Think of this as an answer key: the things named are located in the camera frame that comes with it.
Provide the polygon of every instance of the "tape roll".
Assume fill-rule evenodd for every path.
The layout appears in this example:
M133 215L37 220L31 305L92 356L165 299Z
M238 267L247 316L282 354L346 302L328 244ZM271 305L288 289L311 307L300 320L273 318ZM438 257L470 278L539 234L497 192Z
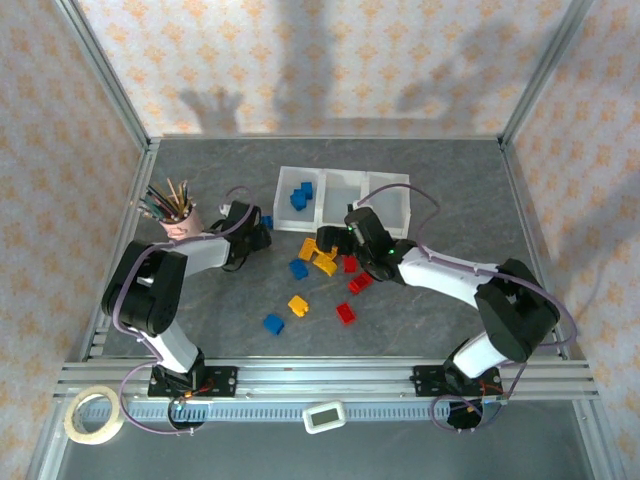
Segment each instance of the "tape roll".
M109 400L111 414L102 427L89 433L82 424L82 410L91 400L100 397ZM111 440L120 431L123 423L124 414L120 411L118 394L103 385L94 385L76 395L64 416L64 430L67 436L74 442L85 445L100 445Z

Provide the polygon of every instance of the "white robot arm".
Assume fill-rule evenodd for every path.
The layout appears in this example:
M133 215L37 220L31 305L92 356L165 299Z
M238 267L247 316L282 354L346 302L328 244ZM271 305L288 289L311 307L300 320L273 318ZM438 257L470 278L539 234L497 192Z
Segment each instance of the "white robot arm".
M505 361L526 362L560 318L542 296L490 275L499 272L537 286L533 274L518 260L479 264L426 248L429 256L425 256L415 242L393 240L369 207L349 212L345 224L347 228L318 229L320 250L329 252L337 246L339 254L355 255L378 281L429 288L479 311L486 331L460 345L444 365L452 393Z
M154 377L162 377L175 391L197 389L205 378L204 355L174 321L184 278L209 268L240 268L251 252L271 245L260 223L260 208L234 201L225 219L211 228L224 232L246 220L228 235L207 241L182 243L152 252L138 269L127 291L119 321L141 335L158 354ZM125 250L102 298L102 310L111 315L124 280L149 244L132 241Z

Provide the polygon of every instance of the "pencil holder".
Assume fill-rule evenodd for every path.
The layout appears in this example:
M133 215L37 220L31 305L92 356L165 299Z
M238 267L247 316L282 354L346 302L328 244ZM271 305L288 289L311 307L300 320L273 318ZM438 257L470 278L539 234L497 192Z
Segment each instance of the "pencil holder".
M173 240L195 237L196 235L200 235L204 230L204 226L195 208L191 209L187 218L178 223L160 222L160 225L162 225L162 228L167 232L167 236Z

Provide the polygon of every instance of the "wall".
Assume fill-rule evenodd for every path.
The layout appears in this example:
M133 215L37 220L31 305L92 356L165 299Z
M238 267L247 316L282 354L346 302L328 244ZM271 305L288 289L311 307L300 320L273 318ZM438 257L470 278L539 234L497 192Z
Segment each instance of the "wall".
M80 0L151 136L504 128L569 0Z
M22 479L139 152L51 0L0 2L0 477Z
M526 213L640 478L640 8L595 2L516 151Z

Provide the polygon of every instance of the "floor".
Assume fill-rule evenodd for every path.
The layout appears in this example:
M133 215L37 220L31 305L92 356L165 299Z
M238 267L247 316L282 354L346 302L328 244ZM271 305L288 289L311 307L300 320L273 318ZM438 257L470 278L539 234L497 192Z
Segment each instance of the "floor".
M412 185L442 204L425 229L432 249L469 260L501 263L514 257L530 263L522 228L498 145L494 141L427 140L163 140L152 181L186 179L205 225L220 218L218 205L235 185L247 185L264 213L273 207L280 166L341 168L407 173ZM412 192L409 238L431 211ZM141 219L136 238L161 241L164 232ZM249 257L236 273L219 269L186 279L177 321L209 357L252 355L421 355L444 358L478 334L477 312L442 294L387 282L359 296L347 290L350 276L333 277L309 265L298 281L288 263L304 233L273 232L268 251ZM298 319L287 307L299 294L310 312ZM356 322L344 327L335 307L348 301ZM262 320L275 313L285 329L275 337ZM110 331L107 356L142 356L129 337Z
M350 422L308 435L302 423L223 423L179 438L125 425L100 448L70 442L58 478L593 478L570 402L513 402L473 434L425 422Z

